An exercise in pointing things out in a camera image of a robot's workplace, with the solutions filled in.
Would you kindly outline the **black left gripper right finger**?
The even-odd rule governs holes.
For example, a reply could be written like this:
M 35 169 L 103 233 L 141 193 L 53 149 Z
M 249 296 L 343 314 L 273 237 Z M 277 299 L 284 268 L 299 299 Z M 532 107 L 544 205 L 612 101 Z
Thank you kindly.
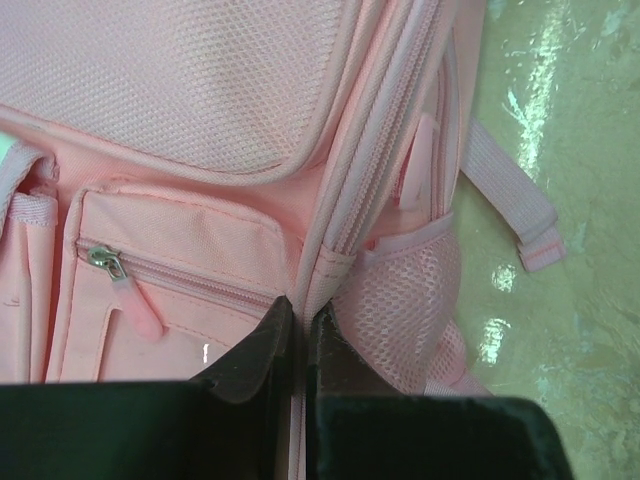
M 514 397 L 404 395 L 339 333 L 313 320 L 307 369 L 309 479 L 570 479 L 559 434 Z

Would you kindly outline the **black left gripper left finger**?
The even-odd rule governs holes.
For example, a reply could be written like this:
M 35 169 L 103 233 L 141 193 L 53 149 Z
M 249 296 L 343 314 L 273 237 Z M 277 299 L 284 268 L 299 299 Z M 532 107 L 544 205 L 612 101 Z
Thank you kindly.
M 293 312 L 186 381 L 10 385 L 1 390 L 5 479 L 283 479 Z

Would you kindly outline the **pink student backpack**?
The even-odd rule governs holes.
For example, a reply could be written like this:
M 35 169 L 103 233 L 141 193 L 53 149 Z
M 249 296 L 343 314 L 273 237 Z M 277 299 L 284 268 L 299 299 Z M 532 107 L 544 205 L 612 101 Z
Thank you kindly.
M 482 1 L 5 1 L 1 390 L 186 381 L 292 307 L 286 477 L 330 304 L 404 395 L 491 395 L 455 323 L 465 176 L 525 269 L 545 194 L 471 116 Z

